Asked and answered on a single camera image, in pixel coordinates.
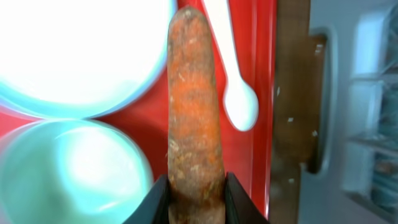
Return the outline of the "mint green bowl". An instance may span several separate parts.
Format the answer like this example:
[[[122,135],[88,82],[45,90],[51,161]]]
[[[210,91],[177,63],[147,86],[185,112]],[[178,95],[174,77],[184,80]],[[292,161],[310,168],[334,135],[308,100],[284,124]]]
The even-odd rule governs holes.
[[[152,184],[141,148],[99,121],[38,121],[1,138],[2,223],[122,223]]]

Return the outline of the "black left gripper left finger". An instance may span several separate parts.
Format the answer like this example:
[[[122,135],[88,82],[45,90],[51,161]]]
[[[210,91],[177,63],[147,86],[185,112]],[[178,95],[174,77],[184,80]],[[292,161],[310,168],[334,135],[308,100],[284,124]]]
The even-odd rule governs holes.
[[[136,210],[123,224],[169,224],[170,187],[161,175]]]

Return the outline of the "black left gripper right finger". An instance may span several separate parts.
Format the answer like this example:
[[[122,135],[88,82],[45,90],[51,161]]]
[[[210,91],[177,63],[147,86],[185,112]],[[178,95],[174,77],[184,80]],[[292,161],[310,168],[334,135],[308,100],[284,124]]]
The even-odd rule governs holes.
[[[226,224],[270,224],[232,172],[226,175],[224,199]]]

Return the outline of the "orange carrot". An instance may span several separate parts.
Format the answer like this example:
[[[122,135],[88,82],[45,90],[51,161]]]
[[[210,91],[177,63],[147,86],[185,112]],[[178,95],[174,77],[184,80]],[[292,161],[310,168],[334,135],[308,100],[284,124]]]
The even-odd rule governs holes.
[[[173,16],[167,39],[170,223],[225,223],[224,164],[211,30],[201,11]]]

